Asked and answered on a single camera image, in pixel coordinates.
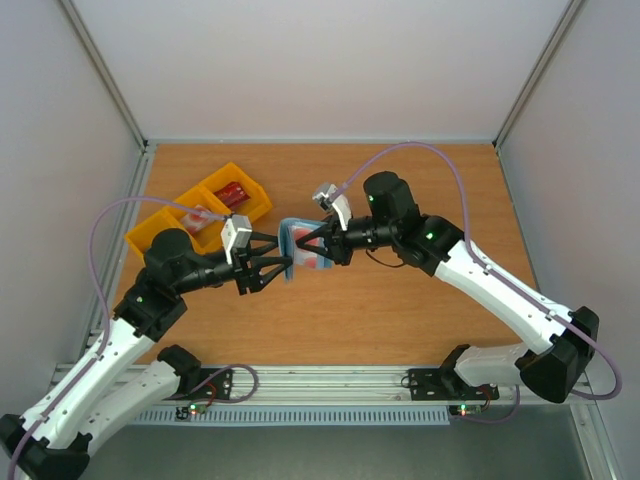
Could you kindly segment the teal card holder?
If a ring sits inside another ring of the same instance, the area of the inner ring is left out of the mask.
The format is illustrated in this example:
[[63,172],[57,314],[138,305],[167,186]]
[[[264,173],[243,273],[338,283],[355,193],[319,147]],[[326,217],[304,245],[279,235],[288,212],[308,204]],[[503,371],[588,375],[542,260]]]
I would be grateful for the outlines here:
[[296,241],[312,233],[322,225],[321,222],[289,217],[283,219],[278,229],[278,244],[281,256],[292,259],[292,265],[284,272],[286,282],[292,282],[295,267],[305,267],[312,270],[326,270],[333,266],[333,262],[314,252],[301,249]]

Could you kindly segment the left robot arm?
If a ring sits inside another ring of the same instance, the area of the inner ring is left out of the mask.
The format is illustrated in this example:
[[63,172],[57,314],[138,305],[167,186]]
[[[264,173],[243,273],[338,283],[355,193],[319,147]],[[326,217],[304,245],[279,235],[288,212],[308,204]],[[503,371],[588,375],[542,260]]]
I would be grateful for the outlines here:
[[135,283],[91,348],[36,405],[2,416],[9,478],[77,479],[98,449],[146,408],[195,395],[201,364],[179,346],[164,349],[124,386],[114,385],[186,312],[184,294],[227,282],[240,294],[262,291],[292,264],[271,254],[276,247],[276,237],[247,230],[233,247],[201,255],[184,230],[157,234]]

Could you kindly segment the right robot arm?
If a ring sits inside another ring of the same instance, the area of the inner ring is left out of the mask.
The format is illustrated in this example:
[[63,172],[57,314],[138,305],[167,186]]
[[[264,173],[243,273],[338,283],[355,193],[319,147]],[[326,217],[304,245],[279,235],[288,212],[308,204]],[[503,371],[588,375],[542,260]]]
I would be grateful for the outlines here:
[[389,247],[402,263],[457,288],[519,337],[506,347],[454,348],[437,381],[449,398],[485,384],[523,385],[546,401],[564,402],[594,356],[598,316],[544,298],[468,242],[456,225],[421,213],[396,173],[370,176],[364,193],[371,213],[355,218],[337,186],[322,184],[313,199],[327,216],[297,246],[343,266],[357,250]]

